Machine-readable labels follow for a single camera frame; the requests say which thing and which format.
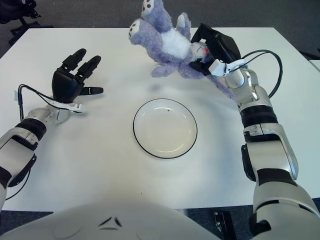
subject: white plush belly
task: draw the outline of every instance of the white plush belly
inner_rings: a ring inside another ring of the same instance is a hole
[[[163,47],[162,52],[179,59],[185,59],[191,43],[175,29],[161,33]]]

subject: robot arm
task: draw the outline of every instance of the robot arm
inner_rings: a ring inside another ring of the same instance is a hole
[[[24,118],[22,95],[18,95],[21,122],[0,138],[0,209],[6,200],[7,187],[18,185],[34,165],[37,159],[34,151],[46,132],[56,124],[64,122],[70,112],[82,112],[81,104],[73,103],[74,99],[78,95],[103,93],[101,87],[84,87],[84,80],[90,77],[98,66],[100,56],[84,63],[76,75],[70,73],[76,69],[85,54],[85,49],[78,50],[67,57],[55,71],[52,79],[53,98],[48,97],[47,106],[33,109]],[[29,86],[21,86],[39,94]]]
[[[34,151],[39,141],[59,118],[62,122],[62,115],[64,119],[68,117],[66,112],[49,105],[36,108],[0,138],[1,208],[6,200],[7,187],[14,187],[25,178],[37,159]]]
[[[192,41],[201,39],[216,59],[211,65],[193,62],[191,66],[205,75],[224,77],[244,126],[243,167],[256,182],[250,218],[253,239],[318,238],[320,214],[309,194],[295,182],[296,156],[257,75],[244,68],[247,61],[241,59],[229,36],[201,24]]]

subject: plush toy leg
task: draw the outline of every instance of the plush toy leg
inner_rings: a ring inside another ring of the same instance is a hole
[[[168,32],[173,27],[162,0],[144,0],[141,17],[152,24],[159,33]]]
[[[177,69],[177,66],[173,66],[171,64],[158,65],[153,69],[151,75],[154,78],[167,77]]]
[[[205,75],[203,73],[194,70],[188,64],[182,63],[178,69],[179,74],[185,79],[203,79]]]
[[[163,46],[160,33],[150,23],[142,19],[137,19],[131,24],[129,40],[133,45],[141,45],[153,54],[160,53]]]
[[[190,28],[191,22],[189,21],[188,15],[185,12],[181,13],[176,23],[176,30],[185,36],[186,39],[190,40]]]

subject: plush toy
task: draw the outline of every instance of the plush toy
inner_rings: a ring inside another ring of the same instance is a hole
[[[141,45],[157,66],[153,77],[166,77],[175,71],[188,79],[202,79],[203,73],[194,70],[189,63],[206,63],[214,58],[203,42],[190,42],[191,22],[186,13],[177,19],[173,28],[171,17],[164,8],[162,0],[144,0],[141,18],[135,20],[129,28],[129,40],[133,45]],[[208,76],[218,89],[232,98],[230,91],[215,77]]]

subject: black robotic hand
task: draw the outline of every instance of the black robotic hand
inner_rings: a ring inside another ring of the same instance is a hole
[[[219,59],[224,63],[232,63],[241,59],[239,49],[236,42],[230,36],[224,35],[221,32],[212,29],[210,26],[201,23],[194,36],[191,39],[191,43],[199,42],[201,39],[205,40],[205,44],[212,54],[214,60]],[[190,67],[198,72],[203,73],[205,76],[210,75],[209,67],[214,60],[203,63],[200,59],[190,62]]]
[[[77,71],[76,75],[70,73],[78,66],[87,50],[78,50],[73,55],[68,56],[53,74],[52,93],[57,102],[69,104],[79,95],[95,95],[104,92],[102,87],[85,87],[84,80],[89,78],[101,61],[100,56],[95,56],[85,62]]]

